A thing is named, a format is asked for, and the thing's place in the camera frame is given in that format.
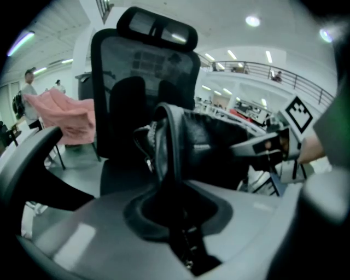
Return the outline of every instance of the pink blanket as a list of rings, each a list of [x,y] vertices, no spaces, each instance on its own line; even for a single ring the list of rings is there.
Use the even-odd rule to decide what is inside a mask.
[[[24,99],[36,109],[45,127],[60,127],[63,137],[59,144],[78,145],[94,141],[96,121],[93,99],[76,101],[57,89],[37,96],[24,94]]]

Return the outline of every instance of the white ceiling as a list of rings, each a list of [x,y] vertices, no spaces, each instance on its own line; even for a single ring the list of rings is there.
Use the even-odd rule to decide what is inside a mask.
[[[32,67],[71,59],[75,41],[89,23],[79,0],[52,1],[26,28],[35,36],[8,58],[3,80],[22,78]]]
[[[319,38],[320,25],[300,7],[291,5],[290,0],[110,0],[110,3],[117,7],[136,5],[192,25],[199,33],[196,51],[200,53],[224,54],[229,47],[238,59],[266,60],[264,52],[253,49],[250,54],[253,59],[248,57],[247,48],[260,46],[276,49],[280,54],[292,52],[335,71],[333,49]],[[261,25],[248,26],[244,21],[247,15],[259,16]],[[4,80],[18,79],[31,67],[41,68],[72,58],[75,40],[88,24],[79,0],[52,1],[28,27],[36,35],[9,58]]]

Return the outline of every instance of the white pillar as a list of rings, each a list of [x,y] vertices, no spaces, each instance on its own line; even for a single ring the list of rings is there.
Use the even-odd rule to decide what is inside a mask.
[[[240,83],[235,83],[234,88],[228,89],[232,92],[232,95],[230,97],[229,104],[227,105],[227,111],[230,109],[233,109],[236,104],[236,98],[240,95]]]
[[[80,0],[87,17],[96,31],[103,29],[103,21],[96,0]]]
[[[93,26],[90,24],[75,41],[73,50],[72,63],[72,98],[78,99],[78,80],[75,78],[85,72],[86,56],[88,55],[88,48],[90,38],[92,36]]]
[[[109,12],[104,28],[116,28],[118,20],[126,10],[128,10],[128,7],[113,7]]]

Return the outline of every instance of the ceiling light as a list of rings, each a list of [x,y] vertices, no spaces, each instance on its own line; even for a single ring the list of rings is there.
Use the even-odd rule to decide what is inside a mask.
[[[186,43],[186,39],[184,37],[177,35],[177,34],[171,34],[171,37],[173,37],[176,40],[179,40],[180,42]]]
[[[331,43],[333,41],[333,38],[328,34],[328,32],[325,29],[321,29],[319,31],[319,34],[321,35],[322,39],[324,39],[327,43]]]
[[[34,32],[29,32],[28,34],[26,34],[22,39],[19,40],[17,44],[12,46],[12,48],[7,53],[7,56],[11,56],[12,54],[14,54],[25,42],[27,42],[33,36]]]
[[[246,23],[250,26],[257,27],[260,25],[260,20],[255,16],[246,17]]]
[[[272,63],[271,53],[268,50],[266,51],[266,56],[267,56],[267,60],[269,61],[269,63]]]
[[[41,68],[41,69],[39,69],[39,70],[34,71],[33,74],[34,74],[34,75],[39,74],[39,73],[41,73],[41,72],[44,72],[46,69],[47,69],[46,67]]]
[[[70,62],[73,62],[73,59],[67,59],[67,60],[63,60],[62,63],[65,64],[65,63],[70,63]]]
[[[217,63],[217,64],[218,64],[218,66],[219,66],[222,70],[225,69],[225,67],[224,67],[221,63]]]
[[[206,54],[206,57],[209,58],[210,60],[214,61],[215,58],[213,58],[210,54]]]
[[[230,95],[232,95],[232,92],[231,91],[229,91],[228,89],[223,89],[227,94],[230,94]]]
[[[230,55],[233,59],[237,59],[237,57],[233,54],[232,51],[228,50],[227,52],[229,53],[229,55]]]

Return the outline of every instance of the metal railing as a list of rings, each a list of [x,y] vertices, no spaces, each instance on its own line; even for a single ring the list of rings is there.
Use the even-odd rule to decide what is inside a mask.
[[[96,0],[98,11],[100,12],[103,23],[106,23],[107,16],[112,8],[112,4],[109,4],[109,0]]]
[[[207,72],[232,72],[252,75],[259,78],[273,80],[288,88],[305,93],[312,97],[319,105],[326,108],[330,106],[334,97],[327,91],[322,89],[314,82],[303,78],[288,70],[266,65],[257,62],[248,61],[208,61],[205,57],[199,55],[201,59],[201,67],[206,68]]]

